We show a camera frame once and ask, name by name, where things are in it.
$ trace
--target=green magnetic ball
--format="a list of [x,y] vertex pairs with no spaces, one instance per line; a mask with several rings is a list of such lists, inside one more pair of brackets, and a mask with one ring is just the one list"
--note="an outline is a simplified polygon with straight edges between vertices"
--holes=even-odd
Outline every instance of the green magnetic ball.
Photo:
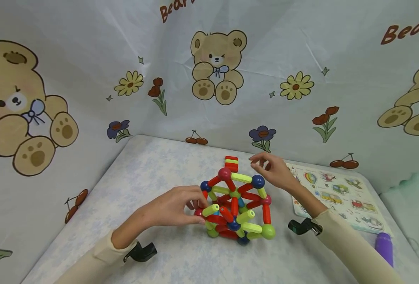
[[230,197],[231,198],[233,198],[233,197],[240,198],[241,195],[238,191],[230,191]]
[[261,229],[261,235],[265,239],[274,239],[274,237],[276,236],[276,230],[271,224],[265,224],[261,227]]
[[219,236],[219,233],[216,230],[207,230],[208,236],[210,237],[217,237]]

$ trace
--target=person's right hand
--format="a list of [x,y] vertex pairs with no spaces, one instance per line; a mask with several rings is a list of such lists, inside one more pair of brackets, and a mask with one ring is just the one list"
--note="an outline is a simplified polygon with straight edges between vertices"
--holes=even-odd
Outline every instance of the person's right hand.
[[251,160],[251,167],[257,171],[257,173],[261,174],[268,182],[278,188],[290,192],[300,185],[283,159],[278,156],[262,152],[251,156],[249,160]]

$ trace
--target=table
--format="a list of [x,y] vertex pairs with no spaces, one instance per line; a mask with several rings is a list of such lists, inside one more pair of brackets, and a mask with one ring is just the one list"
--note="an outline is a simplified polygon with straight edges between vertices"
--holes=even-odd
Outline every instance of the table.
[[[239,158],[239,173],[255,174],[248,161],[250,153],[145,135],[131,138],[23,283],[53,283],[135,209],[173,186],[199,185],[211,179],[223,167],[227,155]],[[347,174],[347,170],[330,170]],[[359,177],[369,187],[392,228],[396,271],[406,283],[419,283],[419,259],[386,207],[361,174],[348,174]],[[126,263],[107,283],[357,283],[312,232],[297,236],[287,228],[290,219],[303,220],[293,213],[290,195],[269,183],[265,189],[272,197],[275,239],[255,239],[242,247],[231,239],[212,239],[200,225],[150,228],[138,240],[142,245],[153,242],[158,254],[146,263]],[[252,222],[262,224],[261,209],[254,211],[258,214]],[[376,235],[360,234],[374,245]]]

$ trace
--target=toy structure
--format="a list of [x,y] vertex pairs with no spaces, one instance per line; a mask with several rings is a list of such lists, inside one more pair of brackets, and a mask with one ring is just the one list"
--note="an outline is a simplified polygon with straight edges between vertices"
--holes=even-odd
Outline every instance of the toy structure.
[[[238,158],[226,156],[225,167],[219,170],[218,175],[200,185],[203,195],[206,198],[210,197],[212,205],[195,210],[194,215],[206,220],[207,234],[210,237],[220,235],[235,239],[240,245],[247,245],[250,240],[259,237],[273,239],[276,231],[271,225],[269,211],[271,196],[267,195],[264,189],[264,178],[258,174],[252,177],[245,176],[238,174],[237,171]],[[237,188],[233,180],[243,182],[245,185]],[[228,188],[217,186],[222,181]],[[248,192],[253,188],[257,189],[258,195]],[[251,201],[245,204],[243,198]],[[263,207],[263,226],[248,222],[255,216],[252,209],[258,206]]]

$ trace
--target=beige sleeve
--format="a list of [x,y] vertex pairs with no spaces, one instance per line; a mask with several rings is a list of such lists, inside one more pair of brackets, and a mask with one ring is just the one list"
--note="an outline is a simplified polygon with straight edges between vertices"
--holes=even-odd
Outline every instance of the beige sleeve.
[[331,249],[359,284],[402,284],[396,271],[345,220],[330,210],[312,220],[323,227],[317,238]]
[[96,284],[107,278],[114,269],[124,265],[124,257],[137,245],[134,240],[127,248],[116,249],[111,242],[113,230],[74,263],[55,284]]

